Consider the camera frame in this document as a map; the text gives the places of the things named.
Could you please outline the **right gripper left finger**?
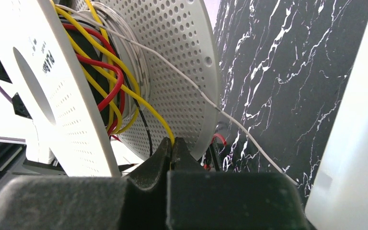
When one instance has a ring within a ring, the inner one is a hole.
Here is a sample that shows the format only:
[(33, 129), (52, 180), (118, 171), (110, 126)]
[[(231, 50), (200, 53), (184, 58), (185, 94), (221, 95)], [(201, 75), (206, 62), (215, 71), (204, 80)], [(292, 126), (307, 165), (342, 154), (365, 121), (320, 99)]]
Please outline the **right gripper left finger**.
[(0, 191), (0, 230), (163, 230), (172, 144), (124, 177), (19, 176)]

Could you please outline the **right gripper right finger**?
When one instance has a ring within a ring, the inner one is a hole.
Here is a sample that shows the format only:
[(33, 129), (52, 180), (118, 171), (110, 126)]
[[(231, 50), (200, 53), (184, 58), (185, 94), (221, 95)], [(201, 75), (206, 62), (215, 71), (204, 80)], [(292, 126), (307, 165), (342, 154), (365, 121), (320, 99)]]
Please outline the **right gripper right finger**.
[(209, 172), (183, 138), (167, 174), (169, 230), (308, 230), (294, 184), (277, 172)]

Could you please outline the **white perforated cable spool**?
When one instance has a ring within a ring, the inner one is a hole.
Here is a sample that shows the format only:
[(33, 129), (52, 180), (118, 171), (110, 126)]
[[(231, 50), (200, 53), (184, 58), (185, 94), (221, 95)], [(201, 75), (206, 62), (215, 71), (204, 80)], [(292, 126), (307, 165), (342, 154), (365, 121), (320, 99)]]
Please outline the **white perforated cable spool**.
[(71, 177), (119, 176), (117, 136), (142, 159), (215, 133), (219, 71), (203, 0), (0, 0), (0, 61)]

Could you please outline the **white plastic bin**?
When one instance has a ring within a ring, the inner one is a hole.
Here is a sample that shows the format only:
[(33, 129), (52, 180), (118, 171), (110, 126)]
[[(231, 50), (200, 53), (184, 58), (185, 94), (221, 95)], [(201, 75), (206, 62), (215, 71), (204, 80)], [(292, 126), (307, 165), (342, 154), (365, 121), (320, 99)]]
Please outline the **white plastic bin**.
[(368, 24), (305, 214), (318, 230), (368, 230)]

